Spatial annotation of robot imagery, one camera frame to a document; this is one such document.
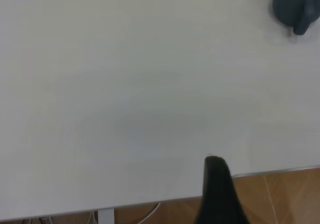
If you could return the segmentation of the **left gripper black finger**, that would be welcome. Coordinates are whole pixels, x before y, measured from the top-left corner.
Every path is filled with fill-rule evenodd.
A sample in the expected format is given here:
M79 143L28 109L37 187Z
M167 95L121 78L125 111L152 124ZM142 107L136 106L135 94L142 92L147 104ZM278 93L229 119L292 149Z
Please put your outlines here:
M225 160L208 156L204 161L202 199L196 224L248 224Z

